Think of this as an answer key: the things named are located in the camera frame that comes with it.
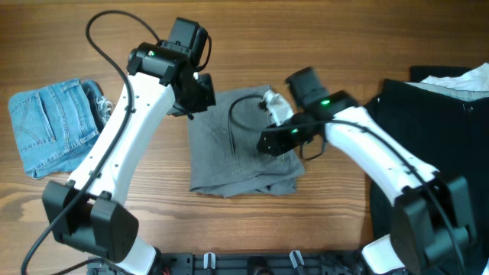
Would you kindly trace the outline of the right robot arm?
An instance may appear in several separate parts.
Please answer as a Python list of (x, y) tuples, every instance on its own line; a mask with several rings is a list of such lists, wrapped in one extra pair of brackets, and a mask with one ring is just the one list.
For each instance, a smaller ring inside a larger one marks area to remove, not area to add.
[(257, 149), (279, 156), (315, 136), (347, 154), (380, 187), (393, 207), (390, 231), (361, 250), (372, 274), (445, 270), (454, 259), (466, 272), (463, 250), (477, 240), (468, 184), (446, 176), (410, 153), (384, 131), (346, 91), (328, 93), (312, 67), (287, 77), (295, 104), (272, 90), (260, 107), (272, 117)]

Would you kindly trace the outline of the grey shorts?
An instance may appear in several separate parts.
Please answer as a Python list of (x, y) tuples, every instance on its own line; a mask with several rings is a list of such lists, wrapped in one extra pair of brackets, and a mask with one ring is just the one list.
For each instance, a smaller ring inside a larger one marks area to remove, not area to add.
[(288, 151), (279, 157), (262, 154), (257, 150), (258, 133), (228, 122), (228, 110), (235, 100), (257, 95), (239, 102), (233, 108), (233, 118), (250, 128), (267, 127), (269, 119), (258, 103), (269, 90), (270, 86), (256, 86), (218, 92), (215, 106), (195, 113), (188, 121), (191, 192), (222, 197), (296, 192), (297, 178), (305, 173), (296, 153)]

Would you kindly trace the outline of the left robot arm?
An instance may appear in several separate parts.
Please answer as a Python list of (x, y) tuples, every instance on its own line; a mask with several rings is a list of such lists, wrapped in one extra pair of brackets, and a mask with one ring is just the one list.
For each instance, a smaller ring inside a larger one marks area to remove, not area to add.
[(130, 52), (121, 97), (95, 145), (66, 183), (49, 182), (43, 191), (47, 234), (114, 271), (161, 272), (160, 251), (138, 237), (138, 220), (125, 201), (161, 121), (168, 115), (193, 117), (215, 104), (205, 72), (211, 48), (204, 27), (178, 18), (166, 40)]

